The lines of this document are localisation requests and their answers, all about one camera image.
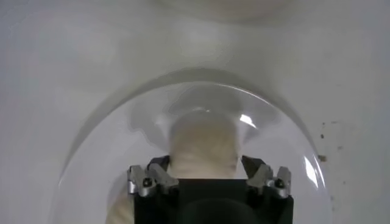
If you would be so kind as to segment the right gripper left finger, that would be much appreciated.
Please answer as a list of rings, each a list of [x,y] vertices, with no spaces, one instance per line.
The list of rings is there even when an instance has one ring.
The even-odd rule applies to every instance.
[[[160,191],[162,194],[175,194],[179,180],[167,173],[170,156],[152,158],[146,168],[130,166],[127,171],[127,193],[140,197],[151,197]]]

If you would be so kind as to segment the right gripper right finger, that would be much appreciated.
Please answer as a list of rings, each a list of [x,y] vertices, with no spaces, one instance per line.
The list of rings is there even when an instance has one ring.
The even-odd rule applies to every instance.
[[[291,195],[291,172],[287,167],[279,167],[276,175],[272,168],[262,159],[243,155],[241,157],[247,174],[247,185],[263,195],[265,189],[270,189],[277,198],[288,198]]]

